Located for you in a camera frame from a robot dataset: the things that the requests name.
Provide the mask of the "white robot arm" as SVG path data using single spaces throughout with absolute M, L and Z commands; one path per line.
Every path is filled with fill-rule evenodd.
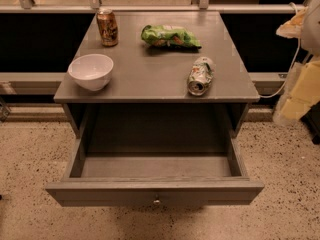
M 309 62 L 295 63 L 289 70 L 284 93 L 276 106 L 275 121 L 293 122 L 320 102 L 320 0 L 311 0 L 282 24 L 276 34 L 297 38 L 300 47 L 312 55 Z

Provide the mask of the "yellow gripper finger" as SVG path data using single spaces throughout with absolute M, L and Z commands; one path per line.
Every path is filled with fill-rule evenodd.
M 299 120 L 320 101 L 320 61 L 305 64 L 280 109 L 287 119 Z
M 300 38 L 307 8 L 298 11 L 290 20 L 280 25 L 276 34 L 284 38 Z

